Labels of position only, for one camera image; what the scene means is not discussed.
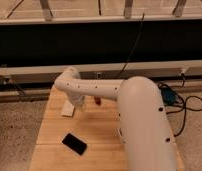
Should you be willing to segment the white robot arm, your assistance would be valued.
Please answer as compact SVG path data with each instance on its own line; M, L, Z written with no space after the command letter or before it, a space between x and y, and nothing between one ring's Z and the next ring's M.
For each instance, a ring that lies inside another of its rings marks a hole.
M152 80L143 76L83 79L76 68L67 67L54 86L76 107L84 104L86 95L117 102L129 171L178 171L161 91Z

